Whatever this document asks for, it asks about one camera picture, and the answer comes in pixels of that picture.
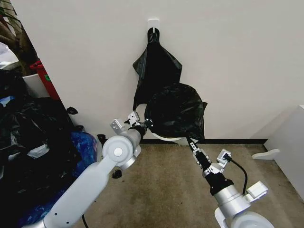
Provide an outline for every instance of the white furniture leg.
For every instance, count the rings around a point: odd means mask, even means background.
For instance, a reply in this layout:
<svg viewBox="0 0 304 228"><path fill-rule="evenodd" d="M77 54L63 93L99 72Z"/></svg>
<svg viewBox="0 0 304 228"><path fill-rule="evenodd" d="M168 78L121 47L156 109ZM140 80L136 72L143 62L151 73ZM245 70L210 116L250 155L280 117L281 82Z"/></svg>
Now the white furniture leg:
<svg viewBox="0 0 304 228"><path fill-rule="evenodd" d="M278 153L280 153L279 149L273 149L265 153L256 153L252 155L252 158L257 160L273 160Z"/></svg>

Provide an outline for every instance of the white pot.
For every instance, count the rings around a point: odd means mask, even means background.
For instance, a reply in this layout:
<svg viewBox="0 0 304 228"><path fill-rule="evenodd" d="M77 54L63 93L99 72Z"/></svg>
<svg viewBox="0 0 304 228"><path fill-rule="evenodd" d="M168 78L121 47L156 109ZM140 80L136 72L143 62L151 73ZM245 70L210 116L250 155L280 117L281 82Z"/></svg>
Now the white pot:
<svg viewBox="0 0 304 228"><path fill-rule="evenodd" d="M38 74L23 77L28 87L28 93L32 97L49 97L49 94L44 87Z"/></svg>

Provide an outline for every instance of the pile of black bags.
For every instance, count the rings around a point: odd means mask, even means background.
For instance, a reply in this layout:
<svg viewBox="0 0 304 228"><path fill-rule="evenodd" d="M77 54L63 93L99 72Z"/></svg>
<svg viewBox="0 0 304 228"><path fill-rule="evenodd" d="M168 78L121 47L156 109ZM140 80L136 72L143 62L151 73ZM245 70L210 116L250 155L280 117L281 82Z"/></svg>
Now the pile of black bags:
<svg viewBox="0 0 304 228"><path fill-rule="evenodd" d="M32 98L21 75L0 70L0 103L1 222L15 227L24 212L73 181L80 156L61 101Z"/></svg>

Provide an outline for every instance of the black cable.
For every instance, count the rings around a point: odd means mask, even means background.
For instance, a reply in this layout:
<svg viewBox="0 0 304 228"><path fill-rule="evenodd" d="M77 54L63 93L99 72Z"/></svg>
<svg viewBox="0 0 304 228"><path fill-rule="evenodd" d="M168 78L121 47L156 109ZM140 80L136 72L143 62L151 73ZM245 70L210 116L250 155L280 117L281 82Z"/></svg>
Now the black cable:
<svg viewBox="0 0 304 228"><path fill-rule="evenodd" d="M243 195L245 195L245 193L246 193L246 187L247 187L247 182L248 182L248 175L247 175L246 170L240 164L238 164L235 160L233 160L230 156L228 156L227 154L224 156L224 158L226 160L228 160L228 162L234 163L236 166L238 166L243 171L243 173L245 175L245 181L244 181L244 187L243 187Z"/></svg>
<svg viewBox="0 0 304 228"><path fill-rule="evenodd" d="M246 170L240 164L238 164L235 160L231 159L230 161L233 162L236 166L238 166L244 172L245 181L244 181L244 187L243 187L243 195L245 195L246 187L247 187L247 181L248 181L248 175L246 173Z"/></svg>
<svg viewBox="0 0 304 228"><path fill-rule="evenodd" d="M85 220L85 215L82 215L81 218L82 218L85 228L89 228L89 226L87 225L86 220Z"/></svg>

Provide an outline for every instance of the white hook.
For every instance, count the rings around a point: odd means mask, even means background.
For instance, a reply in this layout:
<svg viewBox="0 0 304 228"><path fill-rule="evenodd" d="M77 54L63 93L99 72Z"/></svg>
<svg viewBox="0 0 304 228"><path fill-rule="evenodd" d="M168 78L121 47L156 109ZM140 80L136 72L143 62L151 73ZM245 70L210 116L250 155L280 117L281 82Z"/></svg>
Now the white hook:
<svg viewBox="0 0 304 228"><path fill-rule="evenodd" d="M148 30L150 28L153 28L153 33L155 33L155 28L160 30L160 20L157 18L154 19L148 19Z"/></svg>

